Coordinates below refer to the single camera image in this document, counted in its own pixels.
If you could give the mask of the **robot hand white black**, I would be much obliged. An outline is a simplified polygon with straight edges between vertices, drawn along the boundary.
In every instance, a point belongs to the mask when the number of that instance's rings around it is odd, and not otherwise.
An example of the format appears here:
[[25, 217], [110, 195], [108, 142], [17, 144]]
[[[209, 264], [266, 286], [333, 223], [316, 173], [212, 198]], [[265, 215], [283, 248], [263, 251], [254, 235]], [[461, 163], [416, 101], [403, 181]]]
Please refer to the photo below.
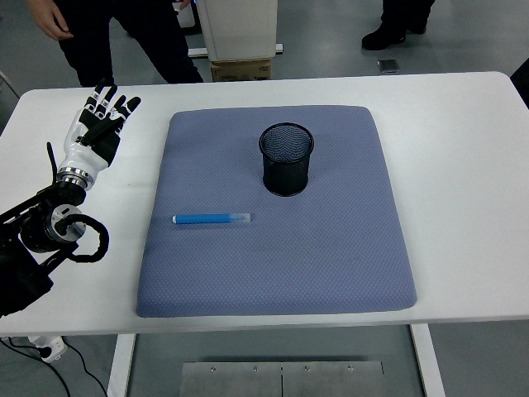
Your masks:
[[92, 185], [98, 173], [108, 168], [121, 142], [121, 131], [127, 118], [140, 105], [138, 97], [122, 95], [115, 99], [117, 86], [105, 87], [100, 80], [77, 112], [64, 141], [65, 159], [57, 179], [74, 180]]

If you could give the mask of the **person's hand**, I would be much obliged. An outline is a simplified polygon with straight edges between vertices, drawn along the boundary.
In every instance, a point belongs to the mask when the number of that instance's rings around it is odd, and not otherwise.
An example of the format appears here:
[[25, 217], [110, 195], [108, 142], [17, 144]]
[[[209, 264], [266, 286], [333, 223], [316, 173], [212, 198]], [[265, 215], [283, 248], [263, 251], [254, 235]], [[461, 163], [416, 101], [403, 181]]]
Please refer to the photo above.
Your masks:
[[26, 5], [35, 24], [46, 36], [54, 41], [69, 40], [74, 37], [54, 1], [26, 0]]

